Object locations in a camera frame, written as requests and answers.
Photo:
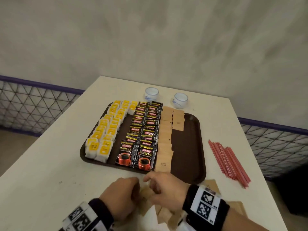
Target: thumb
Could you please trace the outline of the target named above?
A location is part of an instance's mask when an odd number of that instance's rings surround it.
[[[154,205],[160,205],[160,206],[162,206],[163,203],[164,203],[164,196],[163,196],[162,194],[153,195],[153,196],[150,198],[150,201],[151,201],[152,204],[154,204]]]

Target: white ceramic cup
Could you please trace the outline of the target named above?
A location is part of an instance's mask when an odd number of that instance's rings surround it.
[[[178,92],[175,93],[172,103],[175,108],[183,109],[186,106],[187,101],[188,101],[188,96],[184,93]]]
[[[148,87],[147,89],[145,89],[144,98],[147,101],[156,101],[158,93],[159,93],[159,91],[158,91],[157,88]]]

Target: cup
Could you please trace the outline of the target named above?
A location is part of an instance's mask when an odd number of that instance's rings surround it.
[[[147,89],[145,89],[144,98],[146,99],[146,101],[156,101],[158,93],[159,91],[157,88],[148,87]]]
[[[183,109],[186,106],[187,101],[188,101],[188,96],[184,93],[178,92],[175,93],[172,103],[175,108]]]
[[[119,155],[119,164],[129,166],[131,163],[131,156],[128,153],[121,153]]]
[[[149,171],[150,170],[150,160],[148,158],[140,158],[138,167],[141,170]]]

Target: white table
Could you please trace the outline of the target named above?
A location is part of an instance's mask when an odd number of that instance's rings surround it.
[[[0,230],[52,230],[82,201],[98,197],[119,177],[142,174],[82,161],[79,150],[108,104],[114,100],[143,100],[150,85],[99,77],[80,98],[0,177]],[[171,105],[177,89],[155,86],[158,101]],[[227,201],[242,201],[248,217],[270,231],[287,230],[249,143],[227,98],[184,91],[189,97],[185,112],[199,121],[207,179],[216,179]],[[207,143],[232,147],[251,178],[248,189],[226,178]],[[154,207],[141,220],[146,229],[157,225]]]

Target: tray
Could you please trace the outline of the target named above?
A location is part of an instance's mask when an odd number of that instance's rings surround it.
[[[107,113],[107,110],[110,105],[106,108],[105,112],[101,117],[103,117]],[[133,116],[129,114],[127,114],[127,116],[124,118],[123,123],[121,124],[121,127],[115,138],[115,142],[110,152],[109,159],[106,163],[86,158],[86,141],[83,143],[80,149],[81,159],[87,163],[100,164],[143,174],[148,173],[148,171],[133,169],[115,164],[116,158],[119,153],[121,140],[125,139],[132,118]],[[189,113],[185,113],[184,118],[184,131],[172,130],[171,142],[172,150],[174,151],[174,153],[171,161],[171,173],[186,183],[198,184],[201,183],[206,177],[206,167],[204,162],[200,123],[198,118]]]

